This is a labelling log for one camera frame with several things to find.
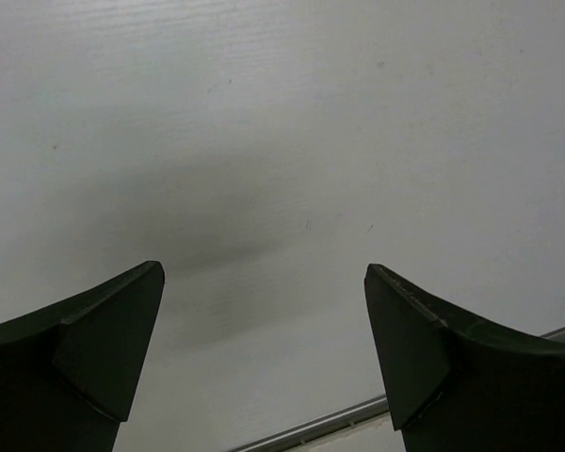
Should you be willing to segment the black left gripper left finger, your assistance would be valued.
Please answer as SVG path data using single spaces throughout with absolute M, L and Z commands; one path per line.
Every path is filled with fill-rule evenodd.
M 165 271 L 147 261 L 0 323 L 0 451 L 110 451 L 130 415 Z

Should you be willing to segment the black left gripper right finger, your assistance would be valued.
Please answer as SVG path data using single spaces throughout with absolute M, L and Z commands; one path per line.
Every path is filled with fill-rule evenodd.
M 502 326 L 372 264 L 368 316 L 409 451 L 565 451 L 565 344 Z

